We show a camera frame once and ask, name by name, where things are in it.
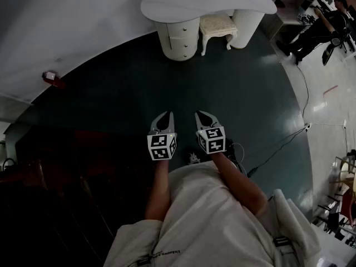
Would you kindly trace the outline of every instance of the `dark green floor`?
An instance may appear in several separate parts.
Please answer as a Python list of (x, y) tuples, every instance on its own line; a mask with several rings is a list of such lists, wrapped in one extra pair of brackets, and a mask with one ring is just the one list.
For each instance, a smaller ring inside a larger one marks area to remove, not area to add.
[[(203, 110), (217, 116), (227, 136), (243, 145), (248, 172), (283, 142), (271, 144), (303, 127), (293, 89), (259, 31), (243, 50), (227, 51), (224, 38), (212, 38), (201, 57), (200, 43), (185, 62), (163, 55), (157, 33), (122, 44), (70, 72), (63, 78), (66, 91), (49, 88), (19, 121), (146, 137), (151, 121), (172, 110), (179, 139), (174, 169), (186, 164), (184, 148), (197, 147), (194, 112)], [(238, 147), (236, 157), (242, 157)], [(311, 218), (311, 167), (303, 131), (252, 179), (268, 195), (282, 189)]]

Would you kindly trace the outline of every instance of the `forearm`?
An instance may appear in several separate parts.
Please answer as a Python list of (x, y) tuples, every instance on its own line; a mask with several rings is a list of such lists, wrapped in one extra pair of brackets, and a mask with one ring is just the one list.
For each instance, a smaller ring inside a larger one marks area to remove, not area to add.
[(335, 29), (332, 26), (332, 24), (330, 24), (330, 22), (324, 17), (323, 14), (320, 14), (319, 19), (322, 20), (323, 24), (326, 26), (326, 28), (329, 30), (330, 33), (335, 31)]
[(262, 190), (243, 175), (221, 152), (211, 154), (222, 180), (233, 196), (254, 215), (266, 207), (268, 201)]
[(157, 162), (154, 183), (145, 211), (146, 220), (163, 221), (171, 206), (168, 166), (168, 160), (160, 160)]

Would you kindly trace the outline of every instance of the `white stool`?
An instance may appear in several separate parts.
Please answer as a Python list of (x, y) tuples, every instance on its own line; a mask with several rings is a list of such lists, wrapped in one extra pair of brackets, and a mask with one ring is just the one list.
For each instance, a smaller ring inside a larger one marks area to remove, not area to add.
[(230, 34), (226, 48), (231, 49), (230, 45), (238, 36), (238, 29), (227, 14), (211, 14), (200, 17), (199, 24), (202, 33), (202, 52), (205, 55), (206, 44), (211, 37), (222, 37)]

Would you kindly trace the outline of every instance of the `hand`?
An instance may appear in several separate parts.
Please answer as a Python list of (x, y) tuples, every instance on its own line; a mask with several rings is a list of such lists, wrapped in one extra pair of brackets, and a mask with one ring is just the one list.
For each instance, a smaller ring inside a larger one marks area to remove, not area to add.
[(318, 9), (318, 8), (314, 8), (314, 13), (320, 17), (320, 15), (322, 15), (322, 12)]

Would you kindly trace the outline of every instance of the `red line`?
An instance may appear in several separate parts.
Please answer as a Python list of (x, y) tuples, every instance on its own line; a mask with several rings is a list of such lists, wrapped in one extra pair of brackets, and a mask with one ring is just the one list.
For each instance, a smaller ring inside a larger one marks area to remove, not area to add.
[(335, 85), (334, 87), (331, 87), (330, 89), (326, 90), (323, 95), (325, 95), (326, 93), (328, 93), (329, 91), (331, 91), (332, 89), (335, 89), (337, 87), (339, 87), (339, 85)]

